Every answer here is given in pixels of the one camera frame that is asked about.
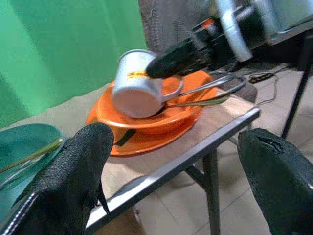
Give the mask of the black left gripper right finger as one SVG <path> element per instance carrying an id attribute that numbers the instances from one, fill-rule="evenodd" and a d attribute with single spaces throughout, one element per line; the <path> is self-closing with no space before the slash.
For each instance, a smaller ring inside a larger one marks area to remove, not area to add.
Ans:
<path id="1" fill-rule="evenodd" d="M 238 154 L 273 235 L 313 233 L 313 164 L 290 142 L 256 128 L 238 135 Z"/>

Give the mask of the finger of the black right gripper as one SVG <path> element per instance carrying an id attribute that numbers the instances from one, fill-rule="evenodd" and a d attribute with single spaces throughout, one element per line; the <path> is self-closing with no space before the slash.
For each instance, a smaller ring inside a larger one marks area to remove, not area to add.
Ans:
<path id="1" fill-rule="evenodd" d="M 179 74 L 196 61 L 196 52 L 193 43 L 174 45 L 148 64 L 146 74 L 152 79 L 165 79 Z"/>

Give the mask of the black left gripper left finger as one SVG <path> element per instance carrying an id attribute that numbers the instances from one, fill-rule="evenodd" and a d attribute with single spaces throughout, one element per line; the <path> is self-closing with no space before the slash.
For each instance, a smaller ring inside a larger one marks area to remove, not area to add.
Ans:
<path id="1" fill-rule="evenodd" d="M 101 175 L 113 140 L 103 123 L 89 124 L 68 139 L 17 197 L 1 234 L 82 235 L 98 202 L 109 209 Z"/>

